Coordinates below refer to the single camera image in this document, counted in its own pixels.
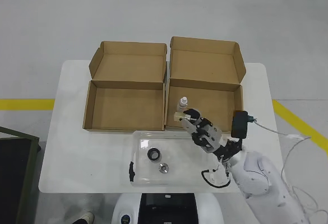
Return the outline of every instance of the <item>cardboard box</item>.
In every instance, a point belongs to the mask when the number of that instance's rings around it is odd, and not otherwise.
[[[83,128],[164,130],[166,44],[104,41],[89,64]]]
[[[222,131],[230,131],[233,112],[243,110],[241,80],[246,74],[233,41],[172,37],[165,125],[181,127],[173,115],[181,97]]]

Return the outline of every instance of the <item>gray floor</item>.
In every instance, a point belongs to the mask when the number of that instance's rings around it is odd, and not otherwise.
[[[0,99],[55,98],[62,63],[90,59],[102,40],[169,45],[172,36],[239,42],[245,62],[266,66],[272,98],[328,138],[328,0],[0,0]],[[0,111],[0,125],[45,142],[51,114]],[[276,121],[279,131],[297,132]],[[280,143],[285,156],[293,141]],[[328,210],[322,149],[302,144],[286,173]],[[226,223],[257,222],[239,212],[246,206],[241,197],[216,196]],[[85,210],[95,211],[96,223],[109,223],[117,195],[42,194],[36,188],[32,203],[36,198],[28,223],[70,223]],[[323,223],[323,217],[312,219]]]

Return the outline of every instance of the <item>robotic arm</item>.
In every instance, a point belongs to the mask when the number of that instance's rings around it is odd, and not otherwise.
[[[242,147],[247,122],[253,119],[247,112],[240,111],[233,119],[232,137],[239,138],[239,141],[227,140],[224,146],[220,144],[222,131],[201,117],[197,110],[188,109],[184,114],[176,114],[175,118],[196,145],[213,153],[222,162],[227,176],[232,173],[233,180],[261,224],[309,224],[302,206],[290,194],[272,162],[262,154],[248,152]]]

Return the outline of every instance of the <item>black panel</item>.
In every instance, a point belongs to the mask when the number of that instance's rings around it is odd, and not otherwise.
[[[0,223],[15,223],[31,140],[0,140]]]
[[[195,195],[142,194],[138,224],[198,224]]]

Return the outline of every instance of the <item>yellow floor line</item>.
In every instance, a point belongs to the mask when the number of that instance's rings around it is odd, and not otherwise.
[[[319,134],[318,131],[314,130],[312,127],[310,127],[303,120],[301,120],[299,117],[294,115],[287,108],[282,106],[282,104],[280,104],[276,100],[273,100],[272,104],[274,106],[274,111],[276,114],[278,114],[278,116],[280,116],[287,123],[292,125],[295,129],[297,129],[302,134],[311,136],[312,142],[314,142],[323,150],[325,150],[328,156],[328,139],[326,137],[324,137],[322,134]]]
[[[321,147],[328,156],[328,139],[319,134],[299,117],[276,100],[272,101],[275,113]],[[0,110],[53,110],[54,99],[0,99]]]
[[[0,110],[53,110],[54,99],[0,99]]]

